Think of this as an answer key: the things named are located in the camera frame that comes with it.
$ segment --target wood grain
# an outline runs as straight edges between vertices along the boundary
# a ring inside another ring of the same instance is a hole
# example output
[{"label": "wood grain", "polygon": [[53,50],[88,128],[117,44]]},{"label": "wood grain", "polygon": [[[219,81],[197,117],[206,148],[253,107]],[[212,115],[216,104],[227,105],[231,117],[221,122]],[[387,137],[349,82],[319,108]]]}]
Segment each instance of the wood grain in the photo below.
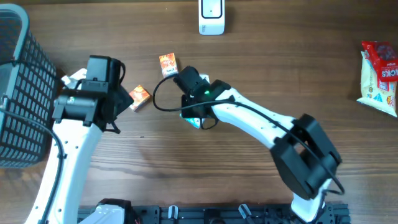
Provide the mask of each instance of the wood grain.
[{"label": "wood grain", "polygon": [[[338,177],[353,223],[398,220],[398,122],[355,102],[360,97],[361,40],[398,49],[396,1],[229,2],[221,36],[198,33],[196,2],[27,6],[33,34],[58,68],[72,74],[90,54],[127,66],[124,87],[150,92],[161,80],[159,56],[238,89],[250,100],[299,117],[314,116],[338,148]],[[159,89],[178,106],[173,83]],[[229,124],[196,130],[178,113],[151,104],[126,110],[120,135],[104,134],[92,157],[81,205],[123,198],[133,205],[289,203],[269,152]],[[0,223],[21,223],[45,162],[0,171]]]}]

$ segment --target red package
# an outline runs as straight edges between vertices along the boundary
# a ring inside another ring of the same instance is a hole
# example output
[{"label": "red package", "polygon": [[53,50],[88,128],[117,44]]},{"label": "red package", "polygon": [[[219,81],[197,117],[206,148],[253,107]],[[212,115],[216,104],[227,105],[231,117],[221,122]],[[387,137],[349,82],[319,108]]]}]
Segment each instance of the red package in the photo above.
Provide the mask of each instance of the red package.
[{"label": "red package", "polygon": [[398,57],[390,43],[362,41],[362,46],[380,81],[398,81]]}]

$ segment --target small orange box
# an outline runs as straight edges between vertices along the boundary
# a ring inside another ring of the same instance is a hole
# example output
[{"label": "small orange box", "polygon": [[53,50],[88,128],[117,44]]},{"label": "small orange box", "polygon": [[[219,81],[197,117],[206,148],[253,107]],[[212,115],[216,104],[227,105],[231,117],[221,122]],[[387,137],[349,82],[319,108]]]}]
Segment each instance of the small orange box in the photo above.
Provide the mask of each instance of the small orange box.
[{"label": "small orange box", "polygon": [[138,85],[133,91],[130,93],[131,98],[134,100],[134,103],[130,105],[130,108],[135,111],[140,106],[142,106],[149,98],[150,94],[148,91],[144,89],[141,85]]},{"label": "small orange box", "polygon": [[175,60],[174,53],[162,55],[159,57],[159,60],[164,78],[178,73],[177,62]]}]

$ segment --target laundry basket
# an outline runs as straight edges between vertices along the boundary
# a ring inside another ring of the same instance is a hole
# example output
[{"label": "laundry basket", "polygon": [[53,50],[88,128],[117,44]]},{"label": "laundry basket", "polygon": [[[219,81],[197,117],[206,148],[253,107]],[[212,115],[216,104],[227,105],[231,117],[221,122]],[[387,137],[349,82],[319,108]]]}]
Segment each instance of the laundry basket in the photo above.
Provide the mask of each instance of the laundry basket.
[{"label": "laundry basket", "polygon": [[[0,107],[51,126],[58,79],[29,30],[25,10],[0,4]],[[0,168],[23,168],[43,159],[50,136],[38,126],[0,112]]]}]

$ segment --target snack package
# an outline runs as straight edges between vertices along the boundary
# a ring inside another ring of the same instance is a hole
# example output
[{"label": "snack package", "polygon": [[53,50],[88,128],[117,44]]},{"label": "snack package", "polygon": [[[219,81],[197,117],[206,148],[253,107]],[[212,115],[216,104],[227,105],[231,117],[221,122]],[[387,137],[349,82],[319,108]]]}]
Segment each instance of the snack package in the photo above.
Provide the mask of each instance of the snack package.
[{"label": "snack package", "polygon": [[130,105],[133,111],[137,110],[150,98],[150,94],[141,85],[138,85],[129,95],[134,100],[134,103]]},{"label": "snack package", "polygon": [[362,52],[362,57],[362,97],[357,101],[397,117],[395,99],[397,82],[382,82],[366,58],[365,52]]},{"label": "snack package", "polygon": [[362,41],[366,59],[382,82],[398,81],[398,57],[390,43]]},{"label": "snack package", "polygon": [[[206,75],[206,74],[199,74],[199,75],[202,79],[205,79],[210,83],[210,79],[209,79],[208,75]],[[195,128],[197,128],[197,129],[200,128],[200,118],[182,118],[182,119],[184,119],[185,121],[188,121],[188,123],[192,124],[192,126],[194,126]],[[201,120],[202,124],[205,122],[205,120],[206,120],[205,118],[203,118]]]},{"label": "snack package", "polygon": [[160,67],[162,67],[163,77],[166,78],[169,75],[177,74],[177,61],[175,60],[174,53],[162,55],[159,57]]}]

